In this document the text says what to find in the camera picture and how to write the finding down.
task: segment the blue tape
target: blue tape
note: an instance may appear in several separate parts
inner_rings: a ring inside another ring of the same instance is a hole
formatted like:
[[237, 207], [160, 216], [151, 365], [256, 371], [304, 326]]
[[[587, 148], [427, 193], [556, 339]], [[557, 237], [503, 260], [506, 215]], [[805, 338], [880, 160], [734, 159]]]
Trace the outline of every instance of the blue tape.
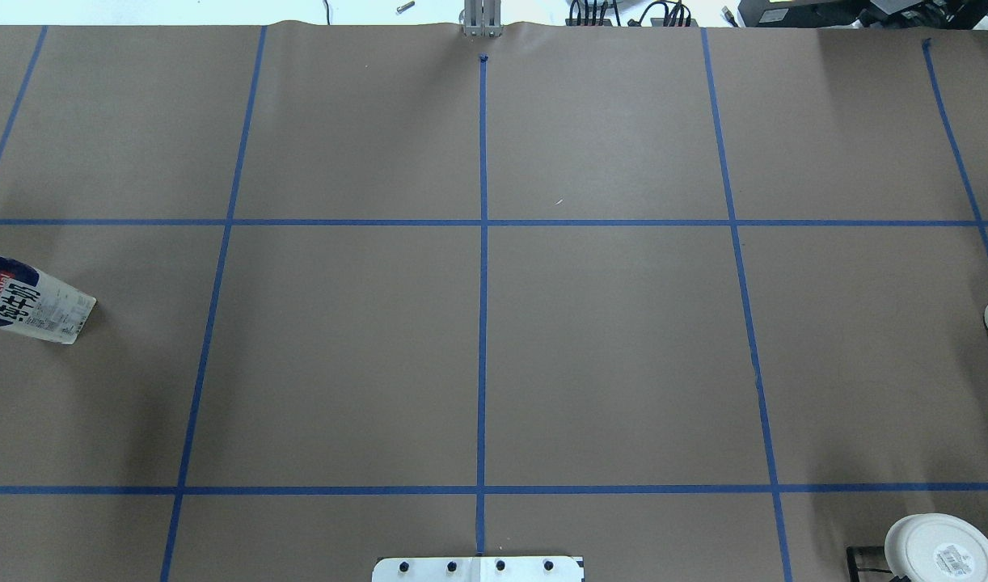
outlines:
[[476, 554], [486, 548], [487, 501], [487, 55], [479, 55], [479, 357], [476, 395]]
[[126, 487], [0, 485], [0, 495], [183, 496], [391, 496], [391, 495], [722, 495], [768, 493], [861, 493], [988, 491], [988, 482], [964, 483], [781, 483], [781, 485], [419, 485], [419, 486], [234, 486]]
[[488, 495], [691, 495], [771, 493], [769, 485], [493, 485]]
[[192, 456], [192, 443], [196, 435], [196, 423], [199, 419], [199, 402], [203, 394], [203, 379], [206, 375], [206, 362], [210, 354], [210, 340], [213, 338], [213, 322], [217, 317], [217, 302], [221, 297], [221, 283], [224, 280], [225, 262], [228, 258], [228, 243], [231, 240], [232, 218], [235, 215], [235, 206], [239, 199], [239, 180], [243, 175], [243, 159], [246, 156], [246, 144], [250, 139], [250, 125], [253, 121], [253, 104], [257, 95], [257, 82], [260, 78], [260, 64], [264, 59], [264, 42], [268, 38], [268, 27], [260, 27], [260, 37], [257, 40], [257, 58], [253, 65], [253, 78], [250, 81], [250, 96], [247, 99], [246, 115], [243, 117], [243, 136], [239, 139], [239, 156], [235, 159], [235, 171], [232, 175], [231, 195], [228, 200], [228, 218], [225, 225], [225, 232], [221, 236], [221, 250], [217, 253], [217, 270], [213, 275], [213, 292], [210, 294], [210, 308], [206, 315], [206, 328], [203, 331], [203, 347], [199, 356], [199, 368], [196, 372], [196, 385], [192, 393], [192, 405], [188, 409], [188, 426], [184, 434], [184, 446], [181, 449], [181, 463], [179, 465], [179, 476], [177, 476], [177, 487], [179, 492], [174, 496], [174, 505], [171, 510], [170, 527], [167, 531], [167, 545], [164, 549], [163, 565], [160, 568], [161, 582], [167, 582], [170, 577], [171, 560], [174, 555], [174, 542], [177, 539], [177, 527], [181, 516], [181, 501], [183, 501], [183, 489], [188, 478], [188, 460]]
[[975, 221], [757, 220], [738, 218], [741, 227], [974, 227]]
[[0, 485], [0, 495], [174, 495], [177, 487]]
[[782, 493], [988, 491], [988, 483], [805, 483], [779, 485], [778, 489]]
[[44, 37], [48, 34], [48, 27], [43, 26], [38, 35], [38, 43], [35, 43], [35, 52], [31, 55], [31, 60], [27, 63], [26, 73], [23, 74], [23, 82], [20, 83], [20, 90], [16, 93], [16, 100], [13, 102], [13, 109], [9, 111], [9, 119], [6, 121], [6, 128], [2, 131], [0, 139], [0, 162], [2, 155], [6, 152], [6, 144], [9, 143], [9, 136], [13, 133], [13, 124], [16, 123], [16, 116], [20, 113], [20, 104], [27, 93], [27, 85], [31, 84], [31, 76], [35, 73], [35, 65], [38, 64], [38, 56], [44, 45]]
[[713, 113], [713, 132], [716, 133], [716, 154], [720, 159], [720, 176], [724, 181], [724, 201], [728, 206], [728, 220], [731, 222], [731, 244], [734, 247], [735, 268], [738, 272], [738, 288], [741, 291], [742, 313], [745, 314], [745, 335], [749, 341], [749, 359], [756, 377], [757, 403], [760, 406], [760, 429], [763, 434], [763, 448], [767, 457], [767, 474], [774, 492], [775, 528], [778, 530], [778, 545], [782, 554], [782, 571], [786, 582], [792, 582], [792, 566], [789, 559], [789, 542], [785, 533], [785, 513], [782, 497], [778, 493], [778, 467], [775, 463], [775, 445], [771, 438], [771, 418], [767, 414], [767, 397], [763, 390], [763, 373], [760, 370], [760, 354], [756, 343], [756, 329], [753, 327], [753, 310], [749, 306], [749, 286], [745, 281], [745, 261], [742, 259], [741, 240], [738, 237], [737, 217], [735, 217], [734, 196], [731, 192], [731, 175], [728, 171], [728, 156], [724, 152], [724, 132], [720, 127], [720, 106], [716, 99], [716, 83], [713, 81], [713, 63], [709, 54], [709, 37], [706, 29], [702, 33], [702, 55], [706, 66], [706, 82], [709, 89], [709, 103]]
[[972, 214], [975, 216], [975, 224], [979, 229], [979, 238], [982, 239], [982, 247], [986, 250], [986, 260], [988, 260], [988, 234], [986, 234], [986, 224], [982, 221], [982, 211], [979, 211], [979, 203], [975, 200], [975, 192], [972, 191], [972, 182], [968, 179], [968, 170], [965, 169], [965, 161], [961, 156], [961, 148], [957, 147], [957, 140], [953, 136], [953, 129], [950, 128], [950, 119], [946, 114], [944, 106], [944, 96], [940, 93], [940, 84], [936, 78], [936, 69], [933, 66], [933, 55], [931, 55], [931, 38], [922, 41], [922, 53], [926, 57], [926, 70], [929, 71], [929, 82], [933, 86], [933, 96], [936, 99], [936, 107], [940, 113], [940, 121], [944, 122], [944, 132], [948, 135], [950, 151], [953, 152], [953, 159], [957, 163], [957, 173], [961, 174], [961, 183], [965, 187], [965, 194], [968, 195], [968, 203], [972, 207]]
[[175, 227], [896, 227], [975, 228], [977, 221], [869, 221], [818, 218], [0, 218], [2, 226]]
[[420, 485], [376, 487], [185, 487], [186, 495], [261, 496], [382, 496], [382, 495], [475, 495], [471, 485]]

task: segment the black cable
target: black cable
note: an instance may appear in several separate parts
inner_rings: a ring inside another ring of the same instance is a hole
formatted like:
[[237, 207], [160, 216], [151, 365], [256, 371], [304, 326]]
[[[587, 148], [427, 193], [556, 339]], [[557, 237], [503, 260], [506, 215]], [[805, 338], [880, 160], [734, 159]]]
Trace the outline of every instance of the black cable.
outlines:
[[663, 19], [663, 26], [679, 26], [680, 12], [682, 12], [682, 4], [674, 4], [674, 10], [670, 11], [670, 15]]
[[641, 18], [631, 19], [630, 22], [627, 22], [627, 26], [641, 26], [641, 23], [645, 22], [645, 15], [648, 15], [648, 11], [651, 10], [652, 7], [656, 5], [663, 6], [663, 20], [665, 23], [665, 19], [667, 19], [668, 16], [670, 15], [670, 4], [673, 3], [672, 2], [667, 3], [664, 0], [656, 0], [656, 2], [653, 2], [652, 4], [649, 4], [648, 6], [645, 7], [645, 11], [642, 12]]

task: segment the black device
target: black device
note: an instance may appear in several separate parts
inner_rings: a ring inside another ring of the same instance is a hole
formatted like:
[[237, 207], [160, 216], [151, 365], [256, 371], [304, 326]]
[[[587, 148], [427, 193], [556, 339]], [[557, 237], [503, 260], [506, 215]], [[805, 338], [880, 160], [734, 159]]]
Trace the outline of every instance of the black device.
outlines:
[[988, 14], [988, 0], [739, 0], [749, 27], [822, 28], [860, 21], [866, 28], [963, 29]]

